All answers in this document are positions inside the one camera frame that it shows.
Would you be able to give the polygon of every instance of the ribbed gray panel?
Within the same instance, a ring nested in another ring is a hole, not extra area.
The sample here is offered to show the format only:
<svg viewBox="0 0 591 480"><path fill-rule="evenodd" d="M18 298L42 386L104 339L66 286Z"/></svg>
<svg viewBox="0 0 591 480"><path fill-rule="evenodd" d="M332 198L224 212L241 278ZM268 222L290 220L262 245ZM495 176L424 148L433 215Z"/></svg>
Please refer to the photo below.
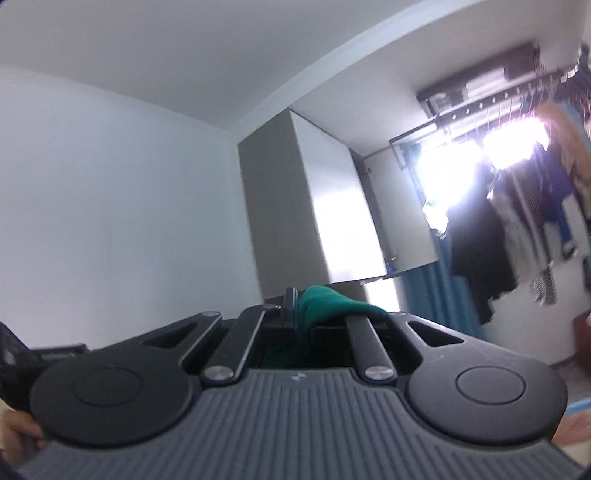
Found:
<svg viewBox="0 0 591 480"><path fill-rule="evenodd" d="M53 443L31 480L573 480L580 469L540 442L468 449L419 426L398 394L348 370L251 371L207 390L175 428L108 452Z"/></svg>

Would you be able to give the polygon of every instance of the blue clothing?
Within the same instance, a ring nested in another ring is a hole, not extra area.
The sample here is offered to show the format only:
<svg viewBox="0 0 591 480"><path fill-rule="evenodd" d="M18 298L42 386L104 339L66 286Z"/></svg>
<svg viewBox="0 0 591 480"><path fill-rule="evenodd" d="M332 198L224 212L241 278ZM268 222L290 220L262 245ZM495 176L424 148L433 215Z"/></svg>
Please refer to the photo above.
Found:
<svg viewBox="0 0 591 480"><path fill-rule="evenodd" d="M546 222L558 225L563 244L566 244L573 237L564 215L562 201L574 193L574 188L560 164L561 155L557 144L551 144L548 151L540 146L534 152L530 164L542 216Z"/></svg>

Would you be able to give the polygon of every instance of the metal rod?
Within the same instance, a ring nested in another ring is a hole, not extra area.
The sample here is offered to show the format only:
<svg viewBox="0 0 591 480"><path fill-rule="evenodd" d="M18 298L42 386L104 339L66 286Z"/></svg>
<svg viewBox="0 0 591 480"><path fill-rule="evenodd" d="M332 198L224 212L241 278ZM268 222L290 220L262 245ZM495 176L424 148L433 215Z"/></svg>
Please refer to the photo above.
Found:
<svg viewBox="0 0 591 480"><path fill-rule="evenodd" d="M550 81L550 79L555 79L557 77L559 78L562 75L564 75L564 72L562 70L557 70L556 72L547 73L545 75L542 75L539 78L539 80L542 80L543 82ZM531 88L532 81L535 81L535 80L529 80L529 81L524 82L520 85L514 85L514 86L509 87L507 89L501 90L500 92L496 92L493 95L489 95L488 97L486 97L484 99L477 100L476 102L470 103L469 105L461 106L461 107L451 110L447 113L444 113L443 115L435 116L435 117L431 118L428 122L426 122L422 125L419 125L418 127L415 127L412 130L409 130L408 132L404 132L403 134L400 134L394 138L391 138L389 143L393 144L393 143L399 142L399 141L403 140L404 138L407 138L410 135L415 134L416 132L419 132L427 127L430 127L433 124L436 124L438 128L446 127L454 121L462 120L467 115L466 111L472 111L473 109L478 108L481 103L483 104L484 108L488 108L488 107L494 105L497 100L501 101L500 98L504 97L505 94L507 94L507 98L509 98L509 95L511 95L511 96L520 95L522 90L524 90L524 89L529 90L529 88Z"/></svg>

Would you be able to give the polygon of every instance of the white cabinet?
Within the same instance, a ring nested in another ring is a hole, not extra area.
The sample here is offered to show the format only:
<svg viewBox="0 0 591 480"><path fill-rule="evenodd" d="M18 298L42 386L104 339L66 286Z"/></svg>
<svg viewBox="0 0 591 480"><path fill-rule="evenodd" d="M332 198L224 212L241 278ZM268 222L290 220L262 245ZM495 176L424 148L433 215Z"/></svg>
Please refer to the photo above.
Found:
<svg viewBox="0 0 591 480"><path fill-rule="evenodd" d="M284 111L239 144L264 298L385 275L374 223L346 145Z"/></svg>
<svg viewBox="0 0 591 480"><path fill-rule="evenodd" d="M393 256L398 272L436 262L430 228L408 170L403 170L391 148L364 160L368 169L368 196L375 198L372 210L381 223L380 240Z"/></svg>

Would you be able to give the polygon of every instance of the black circular pad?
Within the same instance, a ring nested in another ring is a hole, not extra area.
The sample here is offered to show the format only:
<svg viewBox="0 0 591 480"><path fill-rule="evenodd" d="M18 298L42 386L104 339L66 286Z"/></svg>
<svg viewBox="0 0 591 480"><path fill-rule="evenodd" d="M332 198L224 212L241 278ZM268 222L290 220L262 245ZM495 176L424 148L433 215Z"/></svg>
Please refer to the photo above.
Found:
<svg viewBox="0 0 591 480"><path fill-rule="evenodd" d="M552 369L483 342L440 346L424 354L408 382L407 398L437 431L494 446L554 433L567 395Z"/></svg>
<svg viewBox="0 0 591 480"><path fill-rule="evenodd" d="M456 383L466 398L484 405L511 403L525 391L523 378L502 367L470 368L458 376Z"/></svg>
<svg viewBox="0 0 591 480"><path fill-rule="evenodd" d="M105 349L48 369L31 391L33 415L50 436L81 446L141 442L175 424L193 383L165 349Z"/></svg>
<svg viewBox="0 0 591 480"><path fill-rule="evenodd" d="M74 380L74 395L96 407L114 407L133 401L144 382L133 370L123 367L99 367L84 372Z"/></svg>

